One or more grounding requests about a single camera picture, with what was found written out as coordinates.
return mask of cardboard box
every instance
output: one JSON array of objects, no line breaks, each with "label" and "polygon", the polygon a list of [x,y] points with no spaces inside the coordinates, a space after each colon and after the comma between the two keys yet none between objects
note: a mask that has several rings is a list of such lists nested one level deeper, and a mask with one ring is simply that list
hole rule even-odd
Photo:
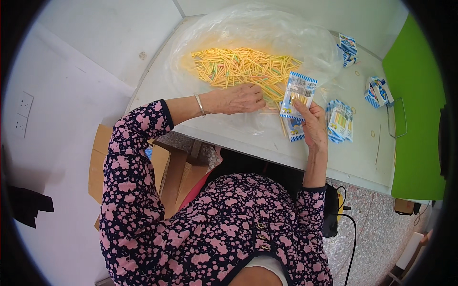
[{"label": "cardboard box", "polygon": [[[91,154],[88,192],[99,204],[102,203],[103,163],[108,154],[108,143],[112,133],[113,128],[100,124]],[[206,174],[208,165],[164,143],[153,140],[149,140],[148,143],[153,146],[151,162],[154,167],[156,189],[165,207],[165,218],[170,218],[178,210],[192,187]],[[97,218],[94,225],[97,230],[98,225]]]},{"label": "cardboard box", "polygon": [[402,199],[395,199],[394,210],[406,214],[412,214],[414,212],[414,202]]}]

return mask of clear plastic bag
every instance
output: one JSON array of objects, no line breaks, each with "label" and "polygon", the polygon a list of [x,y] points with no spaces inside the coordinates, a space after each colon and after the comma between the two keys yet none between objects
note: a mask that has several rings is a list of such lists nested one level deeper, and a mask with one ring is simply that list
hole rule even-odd
[{"label": "clear plastic bag", "polygon": [[[192,52],[211,48],[247,47],[271,55],[290,55],[303,61],[297,72],[318,80],[318,86],[334,78],[343,56],[328,30],[272,5],[243,3],[205,15],[179,35],[170,51],[166,78],[182,96],[213,89],[198,78]],[[251,132],[262,126],[238,126]]]}]

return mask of woman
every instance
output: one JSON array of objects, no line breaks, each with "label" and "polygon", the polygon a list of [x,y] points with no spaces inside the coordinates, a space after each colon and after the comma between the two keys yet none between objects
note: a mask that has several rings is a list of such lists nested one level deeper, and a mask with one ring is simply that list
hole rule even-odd
[{"label": "woman", "polygon": [[164,220],[145,156],[149,138],[209,113],[265,106],[259,86],[244,84],[199,96],[159,100],[119,120],[104,163],[100,242],[119,285],[332,285],[322,249],[327,168],[324,110],[296,101],[309,148],[303,188],[293,203],[285,188],[256,173],[216,178]]}]

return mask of wall socket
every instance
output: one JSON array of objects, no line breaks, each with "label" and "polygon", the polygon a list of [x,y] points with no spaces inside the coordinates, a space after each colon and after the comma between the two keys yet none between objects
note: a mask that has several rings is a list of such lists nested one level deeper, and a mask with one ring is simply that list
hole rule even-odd
[{"label": "wall socket", "polygon": [[13,131],[17,136],[24,138],[26,136],[27,117],[16,113],[13,122]]},{"label": "wall socket", "polygon": [[24,116],[25,118],[28,118],[30,107],[32,106],[32,101],[33,96],[26,92],[22,92],[22,94],[19,96],[19,102],[16,112]]}]

